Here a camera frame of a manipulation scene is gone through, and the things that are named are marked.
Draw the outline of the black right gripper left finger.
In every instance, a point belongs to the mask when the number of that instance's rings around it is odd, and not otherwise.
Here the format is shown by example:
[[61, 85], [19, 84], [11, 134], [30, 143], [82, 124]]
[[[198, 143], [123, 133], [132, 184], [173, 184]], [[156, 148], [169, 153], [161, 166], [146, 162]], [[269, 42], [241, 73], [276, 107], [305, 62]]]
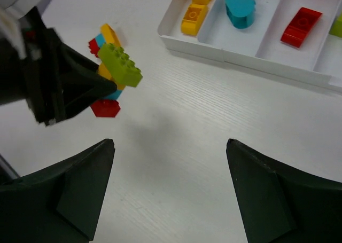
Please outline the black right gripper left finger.
[[1, 242], [93, 241], [114, 153], [104, 139], [26, 176], [1, 158]]

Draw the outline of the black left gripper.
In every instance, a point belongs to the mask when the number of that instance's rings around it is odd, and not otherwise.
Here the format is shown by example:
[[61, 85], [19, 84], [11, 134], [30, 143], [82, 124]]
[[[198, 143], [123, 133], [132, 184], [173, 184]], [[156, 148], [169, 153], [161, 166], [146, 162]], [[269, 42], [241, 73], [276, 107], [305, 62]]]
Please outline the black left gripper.
[[37, 6], [24, 18], [33, 33], [29, 36], [19, 28], [24, 58], [1, 37], [1, 105], [26, 100], [36, 121], [49, 126], [75, 117], [117, 90], [114, 82], [97, 73], [95, 62], [45, 25]]

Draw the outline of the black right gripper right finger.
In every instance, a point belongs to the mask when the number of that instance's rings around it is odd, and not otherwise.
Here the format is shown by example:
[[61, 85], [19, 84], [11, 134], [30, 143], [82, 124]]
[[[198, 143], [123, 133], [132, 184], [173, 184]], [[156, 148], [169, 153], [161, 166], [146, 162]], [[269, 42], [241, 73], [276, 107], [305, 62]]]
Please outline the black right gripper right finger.
[[227, 142], [248, 242], [341, 242], [341, 183]]

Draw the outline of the yellow square lego brick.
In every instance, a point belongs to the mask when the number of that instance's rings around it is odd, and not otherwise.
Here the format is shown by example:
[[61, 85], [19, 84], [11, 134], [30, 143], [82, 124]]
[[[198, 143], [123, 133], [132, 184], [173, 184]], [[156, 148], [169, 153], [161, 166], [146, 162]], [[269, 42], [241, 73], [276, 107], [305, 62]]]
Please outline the yellow square lego brick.
[[119, 84], [110, 74], [109, 70], [105, 67], [105, 65], [103, 63], [101, 63], [98, 67], [98, 74], [112, 82], [114, 82], [117, 85], [117, 90], [124, 90], [125, 89], [125, 85], [123, 84]]

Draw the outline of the long lime green lego brick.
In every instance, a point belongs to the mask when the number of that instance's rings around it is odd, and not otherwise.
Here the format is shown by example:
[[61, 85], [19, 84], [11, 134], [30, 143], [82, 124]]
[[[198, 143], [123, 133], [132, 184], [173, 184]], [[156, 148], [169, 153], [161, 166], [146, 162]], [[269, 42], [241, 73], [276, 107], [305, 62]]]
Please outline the long lime green lego brick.
[[142, 80], [141, 70], [135, 66], [122, 47], [111, 43], [103, 44], [98, 56], [116, 84], [135, 88]]

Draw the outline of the yellow curved lego brick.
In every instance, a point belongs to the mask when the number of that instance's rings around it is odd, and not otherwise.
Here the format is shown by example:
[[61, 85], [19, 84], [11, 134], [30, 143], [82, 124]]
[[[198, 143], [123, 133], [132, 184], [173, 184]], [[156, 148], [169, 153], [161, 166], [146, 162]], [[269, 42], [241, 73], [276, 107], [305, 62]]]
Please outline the yellow curved lego brick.
[[190, 4], [181, 23], [181, 32], [196, 36], [208, 13], [207, 5]]

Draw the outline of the red curved lego brick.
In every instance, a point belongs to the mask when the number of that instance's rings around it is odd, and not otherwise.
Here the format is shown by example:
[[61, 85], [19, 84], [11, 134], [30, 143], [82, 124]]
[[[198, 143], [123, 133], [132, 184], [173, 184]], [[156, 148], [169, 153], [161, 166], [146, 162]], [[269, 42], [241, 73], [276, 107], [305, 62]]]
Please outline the red curved lego brick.
[[286, 27], [281, 42], [300, 48], [321, 16], [322, 12], [301, 7]]

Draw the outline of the lime green square lego brick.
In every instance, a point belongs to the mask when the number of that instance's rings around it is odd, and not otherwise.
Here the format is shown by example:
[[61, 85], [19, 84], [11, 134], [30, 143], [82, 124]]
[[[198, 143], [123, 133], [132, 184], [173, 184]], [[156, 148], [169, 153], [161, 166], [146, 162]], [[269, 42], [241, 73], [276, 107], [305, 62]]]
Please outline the lime green square lego brick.
[[342, 13], [336, 17], [329, 34], [342, 38]]

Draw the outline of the teal rounded lego brick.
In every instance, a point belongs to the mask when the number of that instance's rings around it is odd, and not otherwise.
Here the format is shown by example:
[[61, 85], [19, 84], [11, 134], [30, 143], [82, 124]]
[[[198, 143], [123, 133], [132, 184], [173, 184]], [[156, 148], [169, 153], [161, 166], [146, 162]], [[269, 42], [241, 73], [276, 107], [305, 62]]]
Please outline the teal rounded lego brick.
[[255, 0], [224, 0], [226, 13], [237, 29], [246, 29], [254, 23]]

